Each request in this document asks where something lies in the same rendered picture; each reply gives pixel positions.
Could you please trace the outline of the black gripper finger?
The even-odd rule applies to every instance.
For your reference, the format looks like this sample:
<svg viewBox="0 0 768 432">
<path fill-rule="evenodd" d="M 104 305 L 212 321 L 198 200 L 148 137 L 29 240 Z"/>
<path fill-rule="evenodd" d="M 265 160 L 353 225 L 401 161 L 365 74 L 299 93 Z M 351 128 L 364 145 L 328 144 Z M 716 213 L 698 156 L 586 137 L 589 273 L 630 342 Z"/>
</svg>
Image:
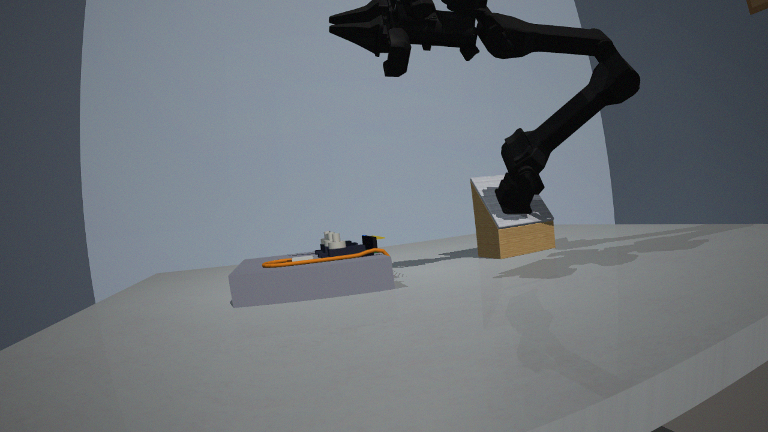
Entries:
<svg viewBox="0 0 768 432">
<path fill-rule="evenodd" d="M 335 25 L 370 22 L 377 17 L 378 6 L 379 0 L 372 0 L 366 6 L 330 16 L 329 22 Z"/>
<path fill-rule="evenodd" d="M 329 27 L 330 33 L 364 47 L 367 51 L 375 53 L 376 57 L 380 57 L 382 31 L 382 16 L 377 16 L 370 22 L 346 23 Z"/>
</svg>

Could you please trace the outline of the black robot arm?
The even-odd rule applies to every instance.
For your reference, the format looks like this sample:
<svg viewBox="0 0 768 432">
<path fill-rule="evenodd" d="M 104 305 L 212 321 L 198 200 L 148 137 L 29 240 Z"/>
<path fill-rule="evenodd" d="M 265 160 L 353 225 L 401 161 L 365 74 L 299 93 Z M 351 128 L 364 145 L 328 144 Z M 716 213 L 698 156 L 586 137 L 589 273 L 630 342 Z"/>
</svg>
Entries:
<svg viewBox="0 0 768 432">
<path fill-rule="evenodd" d="M 396 0 L 408 19 L 405 27 L 437 19 L 433 0 Z M 395 2 L 395 3 L 396 3 Z M 496 189 L 505 214 L 530 214 L 530 202 L 545 186 L 540 172 L 550 152 L 605 106 L 620 104 L 640 89 L 641 78 L 618 53 L 611 39 L 597 28 L 572 28 L 522 21 L 491 12 L 487 0 L 441 0 L 451 11 L 440 11 L 439 46 L 460 47 L 466 61 L 479 51 L 477 36 L 496 58 L 519 58 L 533 52 L 567 53 L 597 58 L 588 85 L 536 130 L 519 128 L 505 139 L 501 156 L 509 173 Z M 410 17 L 409 17 L 410 16 Z M 475 27 L 475 21 L 478 21 Z"/>
</svg>

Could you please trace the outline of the black pin header strip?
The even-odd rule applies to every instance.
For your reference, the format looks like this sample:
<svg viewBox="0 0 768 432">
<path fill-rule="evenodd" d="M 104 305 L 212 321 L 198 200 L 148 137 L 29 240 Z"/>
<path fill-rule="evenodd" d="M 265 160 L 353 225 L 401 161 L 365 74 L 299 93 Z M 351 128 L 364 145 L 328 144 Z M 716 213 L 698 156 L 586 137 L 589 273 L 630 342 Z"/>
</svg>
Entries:
<svg viewBox="0 0 768 432">
<path fill-rule="evenodd" d="M 362 244 L 365 245 L 365 250 L 377 248 L 377 239 L 376 237 L 362 235 Z"/>
</svg>

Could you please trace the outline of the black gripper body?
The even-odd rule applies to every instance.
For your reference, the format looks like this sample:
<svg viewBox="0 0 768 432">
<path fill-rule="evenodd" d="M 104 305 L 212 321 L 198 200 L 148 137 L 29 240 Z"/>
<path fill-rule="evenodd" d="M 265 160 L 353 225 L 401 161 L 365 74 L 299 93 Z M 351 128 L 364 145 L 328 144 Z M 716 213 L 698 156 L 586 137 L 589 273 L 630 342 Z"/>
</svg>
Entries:
<svg viewBox="0 0 768 432">
<path fill-rule="evenodd" d="M 424 51 L 438 46 L 442 36 L 442 17 L 436 10 L 437 19 L 420 26 L 405 27 L 408 16 L 403 4 L 396 0 L 379 0 L 377 16 L 382 16 L 383 31 L 381 53 L 388 53 L 382 66 L 386 77 L 400 77 L 407 72 L 411 44 L 421 44 Z"/>
</svg>

